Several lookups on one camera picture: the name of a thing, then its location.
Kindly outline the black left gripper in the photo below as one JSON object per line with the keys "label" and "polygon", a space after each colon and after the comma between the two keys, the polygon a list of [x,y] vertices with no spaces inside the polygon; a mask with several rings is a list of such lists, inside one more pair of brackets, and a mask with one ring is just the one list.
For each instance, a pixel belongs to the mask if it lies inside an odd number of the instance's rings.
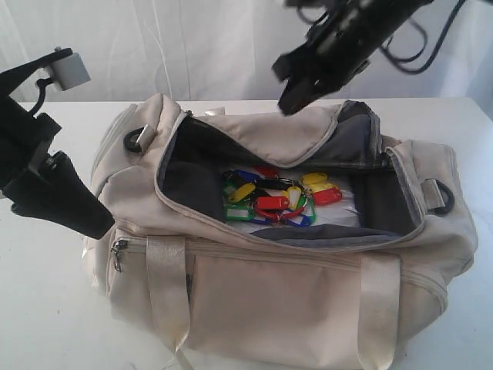
{"label": "black left gripper", "polygon": [[80,180],[62,151],[48,154],[61,126],[1,97],[1,198],[21,217],[47,220],[93,239],[115,223],[109,210]]}

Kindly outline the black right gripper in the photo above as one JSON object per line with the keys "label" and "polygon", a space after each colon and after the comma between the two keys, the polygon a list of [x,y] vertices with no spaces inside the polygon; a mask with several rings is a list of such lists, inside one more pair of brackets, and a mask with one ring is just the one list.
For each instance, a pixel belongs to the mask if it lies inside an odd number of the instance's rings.
{"label": "black right gripper", "polygon": [[419,8],[419,1],[324,1],[327,17],[312,25],[306,41],[272,66],[286,85],[278,100],[284,115],[298,113],[339,90]]}

